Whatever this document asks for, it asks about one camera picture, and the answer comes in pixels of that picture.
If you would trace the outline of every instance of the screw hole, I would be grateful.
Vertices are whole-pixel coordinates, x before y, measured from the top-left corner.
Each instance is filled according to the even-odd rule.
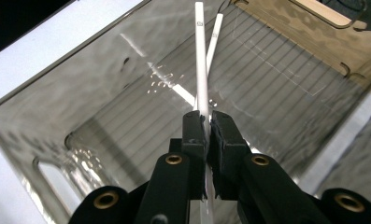
[[[171,155],[165,158],[165,162],[167,162],[170,165],[176,165],[182,162],[182,158],[177,155]]]
[[[117,203],[119,200],[119,195],[117,192],[110,190],[103,194],[98,195],[94,199],[94,207],[98,209],[107,209]]]
[[[360,213],[365,210],[364,205],[358,201],[357,199],[353,198],[352,196],[344,193],[338,193],[335,196],[335,201],[342,206],[343,208],[351,211]]]
[[[263,156],[253,156],[252,161],[257,165],[267,165],[269,164],[269,160]]]

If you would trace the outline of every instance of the dark background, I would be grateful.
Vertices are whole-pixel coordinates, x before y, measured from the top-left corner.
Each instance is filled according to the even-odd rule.
[[[0,0],[0,51],[73,0]]]

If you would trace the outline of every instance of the white stick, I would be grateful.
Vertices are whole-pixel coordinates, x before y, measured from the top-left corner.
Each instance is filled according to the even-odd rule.
[[[212,31],[211,39],[210,39],[210,44],[208,46],[208,51],[207,51],[207,57],[206,57],[206,62],[207,62],[207,77],[209,74],[209,70],[212,64],[212,58],[214,57],[214,52],[215,48],[217,47],[217,41],[218,41],[218,36],[220,35],[220,30],[221,30],[221,25],[222,25],[222,18],[223,15],[221,13],[217,14],[217,17],[215,19],[214,23],[214,29]],[[193,110],[197,110],[197,95],[194,99],[194,104],[193,104]]]
[[[206,37],[205,37],[205,16],[202,2],[196,2],[195,7],[195,36],[196,36],[196,73],[197,73],[197,107],[201,116],[205,117],[204,129],[207,141],[206,147],[209,146],[209,120],[208,120],[208,91],[207,91],[207,63],[206,63]],[[212,224],[213,206],[212,206],[212,183],[211,171],[206,165],[206,192],[208,200],[200,203],[200,218],[202,223]]]

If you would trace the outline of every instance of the white surface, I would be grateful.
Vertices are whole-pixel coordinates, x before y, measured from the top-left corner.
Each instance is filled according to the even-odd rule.
[[[0,52],[0,98],[94,35],[140,0],[81,0]],[[44,223],[0,151],[0,223]]]

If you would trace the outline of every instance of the transparent container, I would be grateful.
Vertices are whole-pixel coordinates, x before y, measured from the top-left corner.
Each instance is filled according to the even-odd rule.
[[[371,31],[335,27],[292,1],[205,2],[211,110],[295,180],[371,89]],[[0,146],[49,221],[71,212],[39,164],[85,197],[149,180],[196,94],[194,2],[145,1],[0,100]],[[236,223],[235,202],[215,223]],[[191,223],[199,221],[193,203]]]
[[[371,119],[321,182],[316,194],[332,188],[350,189],[371,202]]]

